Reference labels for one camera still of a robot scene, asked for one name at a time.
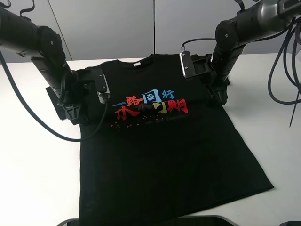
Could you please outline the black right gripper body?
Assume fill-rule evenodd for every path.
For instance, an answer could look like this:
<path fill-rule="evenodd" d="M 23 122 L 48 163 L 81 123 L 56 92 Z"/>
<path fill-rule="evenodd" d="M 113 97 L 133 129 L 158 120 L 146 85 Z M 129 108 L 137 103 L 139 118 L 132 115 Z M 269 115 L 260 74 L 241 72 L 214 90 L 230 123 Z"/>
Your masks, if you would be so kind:
<path fill-rule="evenodd" d="M 211 54 L 205 56 L 191 56 L 196 76 L 208 91 L 208 105 L 225 105 L 228 100 L 227 87 L 230 84 L 228 78 L 219 78 L 217 72 L 210 66 Z"/>

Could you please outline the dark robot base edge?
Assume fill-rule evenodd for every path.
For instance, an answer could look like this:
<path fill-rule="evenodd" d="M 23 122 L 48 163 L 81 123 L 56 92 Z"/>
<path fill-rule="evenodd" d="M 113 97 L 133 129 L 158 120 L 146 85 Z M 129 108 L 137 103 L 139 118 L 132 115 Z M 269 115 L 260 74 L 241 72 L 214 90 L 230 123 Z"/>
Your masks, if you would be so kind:
<path fill-rule="evenodd" d="M 167 219 L 128 219 L 113 221 L 83 221 L 72 218 L 58 223 L 59 226 L 237 226 L 238 224 L 226 217 L 218 215 L 183 216 Z"/>

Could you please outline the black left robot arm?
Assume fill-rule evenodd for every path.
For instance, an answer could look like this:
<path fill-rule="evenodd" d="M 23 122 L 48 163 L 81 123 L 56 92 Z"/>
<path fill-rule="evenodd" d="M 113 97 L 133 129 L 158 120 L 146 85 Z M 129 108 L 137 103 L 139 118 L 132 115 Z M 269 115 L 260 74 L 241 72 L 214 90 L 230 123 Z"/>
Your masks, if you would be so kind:
<path fill-rule="evenodd" d="M 48 83 L 48 95 L 62 119 L 74 125 L 100 121 L 105 101 L 99 94 L 108 90 L 103 71 L 100 67 L 71 70 L 62 40 L 51 28 L 1 8 L 0 47 L 30 58 Z"/>

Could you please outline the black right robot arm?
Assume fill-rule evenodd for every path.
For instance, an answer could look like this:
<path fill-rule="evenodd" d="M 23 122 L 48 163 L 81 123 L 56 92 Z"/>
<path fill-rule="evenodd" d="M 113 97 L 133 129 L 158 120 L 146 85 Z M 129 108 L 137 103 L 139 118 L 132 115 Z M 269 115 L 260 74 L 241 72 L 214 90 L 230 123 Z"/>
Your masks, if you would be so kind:
<path fill-rule="evenodd" d="M 298 79 L 295 59 L 292 60 L 292 74 L 287 70 L 286 55 L 291 39 L 292 55 L 296 55 L 297 45 L 301 43 L 301 2 L 299 0 L 257 0 L 253 6 L 244 8 L 238 2 L 241 10 L 229 20 L 221 21 L 215 30 L 216 46 L 212 54 L 191 56 L 192 75 L 198 76 L 206 86 L 213 103 L 224 105 L 227 102 L 228 75 L 245 46 L 252 42 L 261 42 L 276 38 L 286 33 L 283 44 L 271 68 L 268 78 L 270 97 L 282 105 L 300 103 L 297 97 L 294 101 L 281 101 L 271 91 L 271 79 L 275 67 L 283 57 L 284 70 L 289 81 L 298 89 L 301 82 Z"/>

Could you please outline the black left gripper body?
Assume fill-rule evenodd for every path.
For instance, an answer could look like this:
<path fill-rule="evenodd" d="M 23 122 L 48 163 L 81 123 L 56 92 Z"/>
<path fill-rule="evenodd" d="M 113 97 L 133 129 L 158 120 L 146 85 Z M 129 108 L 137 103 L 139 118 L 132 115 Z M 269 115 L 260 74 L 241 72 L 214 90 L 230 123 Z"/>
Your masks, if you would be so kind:
<path fill-rule="evenodd" d="M 102 116 L 103 71 L 89 68 L 62 78 L 58 104 L 71 122 L 99 122 Z"/>

